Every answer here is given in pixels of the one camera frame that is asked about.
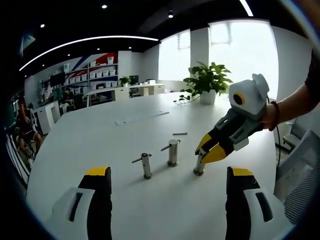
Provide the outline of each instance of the metal pin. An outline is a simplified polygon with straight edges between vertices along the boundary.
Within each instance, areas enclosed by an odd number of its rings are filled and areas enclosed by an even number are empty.
[[[182,132],[182,133],[173,133],[172,135],[188,135],[187,132]]]
[[[165,146],[164,148],[161,149],[161,151],[164,151],[166,149],[169,149],[169,160],[168,160],[168,165],[170,167],[175,167],[178,165],[178,143],[181,141],[178,139],[171,139],[169,141],[169,145]]]
[[[144,175],[143,177],[145,179],[151,179],[152,178],[152,174],[151,174],[151,170],[150,170],[150,164],[149,164],[149,157],[151,157],[152,154],[147,154],[147,153],[142,153],[141,157],[133,160],[132,163],[136,163],[139,162],[140,160],[142,160],[142,167],[143,167],[143,172]]]
[[[205,163],[202,163],[202,158],[203,156],[206,154],[206,152],[200,148],[200,151],[199,151],[199,156],[198,156],[198,159],[196,161],[196,165],[195,165],[195,168],[193,169],[193,173],[197,176],[201,176],[205,173],[205,166],[206,164]]]

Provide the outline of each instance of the window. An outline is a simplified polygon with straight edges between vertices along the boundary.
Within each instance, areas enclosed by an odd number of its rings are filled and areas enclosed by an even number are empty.
[[[159,47],[159,80],[182,81],[190,76],[190,30],[161,41]]]
[[[279,65],[276,41],[265,20],[227,20],[209,24],[209,62],[224,64],[233,82],[262,74],[277,99]]]

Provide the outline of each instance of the white desk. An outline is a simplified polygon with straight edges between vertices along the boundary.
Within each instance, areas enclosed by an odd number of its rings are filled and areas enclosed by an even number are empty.
[[[41,106],[33,110],[33,112],[37,114],[41,130],[44,135],[50,132],[51,128],[55,125],[55,123],[61,116],[58,101],[54,101]]]
[[[86,94],[86,96],[88,97],[86,106],[89,107],[91,105],[90,95],[111,92],[112,100],[120,101],[120,100],[128,99],[129,89],[133,89],[133,88],[139,88],[142,96],[163,94],[165,92],[165,85],[159,84],[159,83],[140,84],[140,85],[132,85],[132,86],[130,85],[130,86],[123,86],[123,87],[107,87],[107,88],[97,89],[97,90],[88,92]]]
[[[201,138],[224,116],[227,99],[215,105],[198,100],[177,106],[179,92],[110,102],[62,115],[47,136],[33,164],[27,202],[43,223],[54,203],[78,187],[92,167],[110,166],[112,181],[111,232],[114,239],[220,240],[227,230],[225,203],[227,167],[248,168],[261,187],[273,193],[276,149],[273,133],[249,137],[249,145],[226,159],[207,164],[196,176],[195,149]],[[148,111],[169,111],[124,125],[119,119]],[[188,135],[173,136],[187,132]],[[170,139],[180,139],[177,167],[168,167]],[[143,178],[141,153],[150,153],[152,178]]]

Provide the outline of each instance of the person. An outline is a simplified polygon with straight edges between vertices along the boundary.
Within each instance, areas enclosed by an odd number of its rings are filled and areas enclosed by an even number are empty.
[[[75,108],[75,101],[73,98],[74,93],[70,91],[69,87],[66,87],[63,93],[62,104],[60,105],[60,108],[62,108],[64,114]]]
[[[264,129],[273,131],[276,125],[311,112],[320,102],[320,61],[311,53],[309,72],[303,85],[282,101],[267,104],[260,122]]]
[[[31,111],[26,107],[26,101],[23,96],[19,98],[18,104],[20,109],[15,124],[18,131],[18,146],[23,154],[28,158],[30,167],[32,167],[32,160],[34,160],[35,156],[38,154],[42,144],[41,135],[33,128]],[[36,151],[34,156],[31,156],[25,147],[26,143],[30,142],[31,140],[35,141]]]
[[[47,100],[52,99],[53,91],[52,91],[52,87],[51,87],[50,82],[47,83],[47,88],[46,89],[45,88],[42,89],[41,95],[42,95],[43,101],[47,101]]]

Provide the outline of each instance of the bracelet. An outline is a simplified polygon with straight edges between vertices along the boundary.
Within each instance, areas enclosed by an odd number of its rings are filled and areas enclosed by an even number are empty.
[[[280,110],[279,110],[278,103],[276,103],[275,101],[272,101],[271,104],[273,104],[275,107],[275,118],[273,120],[272,127],[269,128],[269,131],[273,131],[276,128],[276,126],[278,125],[279,116],[280,116]]]

